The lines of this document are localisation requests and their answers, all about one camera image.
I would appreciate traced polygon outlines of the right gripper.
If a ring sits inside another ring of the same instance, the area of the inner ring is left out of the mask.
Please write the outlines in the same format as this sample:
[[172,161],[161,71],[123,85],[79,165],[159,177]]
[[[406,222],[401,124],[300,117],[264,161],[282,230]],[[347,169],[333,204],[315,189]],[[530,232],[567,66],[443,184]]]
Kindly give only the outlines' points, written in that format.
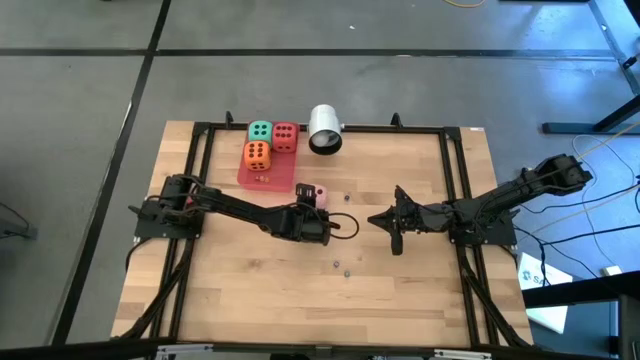
[[407,193],[395,186],[395,204],[386,211],[371,215],[367,221],[386,231],[391,238],[391,252],[394,256],[403,254],[403,237],[397,226],[401,217],[401,228],[404,231],[443,233],[449,229],[449,207],[444,204],[420,205],[415,202],[406,203]]

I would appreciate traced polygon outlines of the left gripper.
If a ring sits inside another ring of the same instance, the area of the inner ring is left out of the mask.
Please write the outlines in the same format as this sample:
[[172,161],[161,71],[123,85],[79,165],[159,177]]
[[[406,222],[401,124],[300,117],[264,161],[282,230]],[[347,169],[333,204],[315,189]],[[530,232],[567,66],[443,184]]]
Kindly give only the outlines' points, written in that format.
[[315,186],[297,183],[295,194],[297,203],[269,209],[270,234],[282,240],[326,246],[330,241],[331,222],[326,210],[315,208]]

